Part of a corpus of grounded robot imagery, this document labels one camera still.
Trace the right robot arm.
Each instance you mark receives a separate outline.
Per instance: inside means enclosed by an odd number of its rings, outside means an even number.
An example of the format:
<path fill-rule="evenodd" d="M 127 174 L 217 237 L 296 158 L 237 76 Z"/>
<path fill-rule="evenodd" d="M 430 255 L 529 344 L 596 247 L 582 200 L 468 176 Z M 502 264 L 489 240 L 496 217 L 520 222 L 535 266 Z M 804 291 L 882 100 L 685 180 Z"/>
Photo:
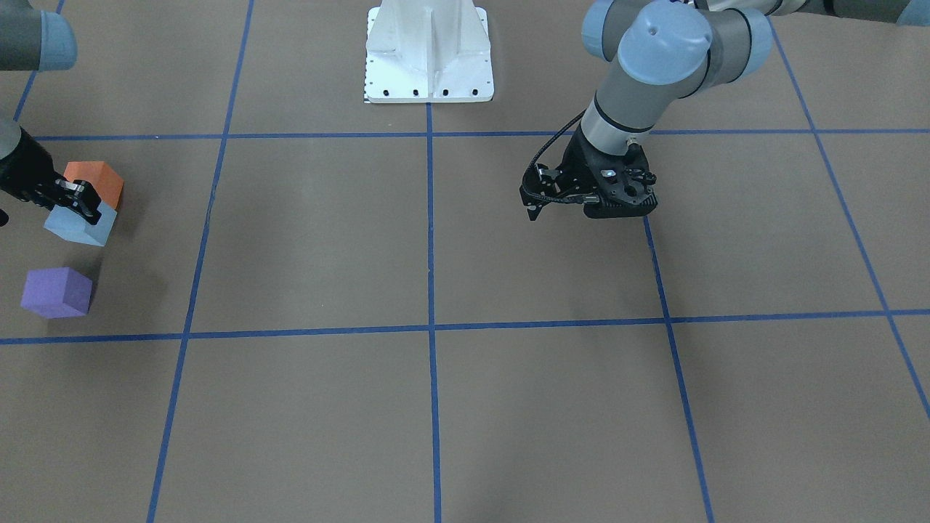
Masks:
<path fill-rule="evenodd" d="M 72 26 L 59 13 L 34 9 L 29 1 L 1 3 L 1 70 L 67 70 L 78 55 Z M 1 122 L 2 192 L 21 202 L 72 211 L 96 225 L 102 198 L 89 181 L 67 181 L 49 152 L 19 123 Z"/>

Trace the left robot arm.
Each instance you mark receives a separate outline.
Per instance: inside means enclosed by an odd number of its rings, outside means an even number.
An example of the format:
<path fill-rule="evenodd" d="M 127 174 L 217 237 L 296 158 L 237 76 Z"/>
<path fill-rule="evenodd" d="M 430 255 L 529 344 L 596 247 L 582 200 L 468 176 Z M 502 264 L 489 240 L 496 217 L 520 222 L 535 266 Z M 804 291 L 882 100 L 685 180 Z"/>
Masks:
<path fill-rule="evenodd" d="M 758 70 L 774 46 L 771 17 L 807 13 L 927 26 L 926 1 L 596 1 L 582 38 L 609 64 L 556 168 L 533 158 L 520 196 L 535 221 L 545 206 L 579 205 L 591 219 L 644 217 L 658 205 L 642 140 L 674 100 Z"/>

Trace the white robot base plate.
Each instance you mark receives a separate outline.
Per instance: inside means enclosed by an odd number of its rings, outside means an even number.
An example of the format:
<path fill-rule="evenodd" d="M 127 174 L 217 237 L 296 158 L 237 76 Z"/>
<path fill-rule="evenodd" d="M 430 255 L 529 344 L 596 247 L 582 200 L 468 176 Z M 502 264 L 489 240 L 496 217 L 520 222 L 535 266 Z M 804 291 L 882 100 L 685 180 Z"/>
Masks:
<path fill-rule="evenodd" d="M 363 100 L 490 102 L 488 13 L 472 1 L 382 1 L 366 16 Z"/>

